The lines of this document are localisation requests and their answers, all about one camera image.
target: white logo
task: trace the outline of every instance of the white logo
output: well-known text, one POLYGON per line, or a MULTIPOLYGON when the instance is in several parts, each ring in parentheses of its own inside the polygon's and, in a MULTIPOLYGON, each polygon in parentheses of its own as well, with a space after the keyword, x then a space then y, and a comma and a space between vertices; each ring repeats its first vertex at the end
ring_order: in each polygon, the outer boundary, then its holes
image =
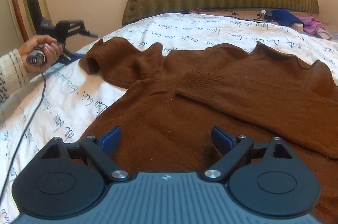
POLYGON ((172 179, 172 176, 170 176, 169 174, 166 174, 166 175, 162 176, 162 179, 168 181, 168 180, 172 179))

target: metal screw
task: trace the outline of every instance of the metal screw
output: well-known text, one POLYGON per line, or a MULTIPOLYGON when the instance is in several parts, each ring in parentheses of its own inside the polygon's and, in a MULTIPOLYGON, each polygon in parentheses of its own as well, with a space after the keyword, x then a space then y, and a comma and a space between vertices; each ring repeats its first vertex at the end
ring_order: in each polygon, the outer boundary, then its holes
POLYGON ((116 170, 112 173, 112 177, 115 179, 124 179, 129 175, 125 170, 116 170))
POLYGON ((209 169, 205 171, 204 175, 208 178, 219 178, 221 176, 221 172, 216 169, 209 169))

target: blue cloth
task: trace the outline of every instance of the blue cloth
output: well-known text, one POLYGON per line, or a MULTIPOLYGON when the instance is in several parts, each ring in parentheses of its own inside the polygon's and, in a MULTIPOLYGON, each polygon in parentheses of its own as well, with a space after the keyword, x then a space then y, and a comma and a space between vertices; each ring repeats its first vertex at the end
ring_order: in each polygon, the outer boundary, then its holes
POLYGON ((278 22, 280 26, 292 26, 294 23, 302 23, 295 15, 292 15, 289 11, 284 9, 272 10, 272 20, 278 22))

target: cream knit sweater sleeve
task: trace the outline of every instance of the cream knit sweater sleeve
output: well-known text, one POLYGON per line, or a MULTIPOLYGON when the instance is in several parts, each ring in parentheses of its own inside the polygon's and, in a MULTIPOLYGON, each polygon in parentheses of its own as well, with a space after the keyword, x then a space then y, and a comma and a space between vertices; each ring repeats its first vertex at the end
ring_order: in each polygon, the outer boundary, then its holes
POLYGON ((17 49, 0 58, 0 104, 29 83, 29 77, 17 49))

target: triangular cutout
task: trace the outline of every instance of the triangular cutout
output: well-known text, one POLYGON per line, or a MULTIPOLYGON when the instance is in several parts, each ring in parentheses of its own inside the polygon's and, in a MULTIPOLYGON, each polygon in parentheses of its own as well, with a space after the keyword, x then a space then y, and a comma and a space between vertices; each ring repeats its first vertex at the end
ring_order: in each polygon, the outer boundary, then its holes
POLYGON ((59 157, 60 157, 59 146, 54 144, 50 146, 50 148, 45 152, 45 154, 41 157, 41 159, 51 159, 59 157))
POLYGON ((292 156, 288 153, 288 151, 283 147, 282 144, 277 144, 275 146, 273 157, 274 158, 292 159, 292 156))

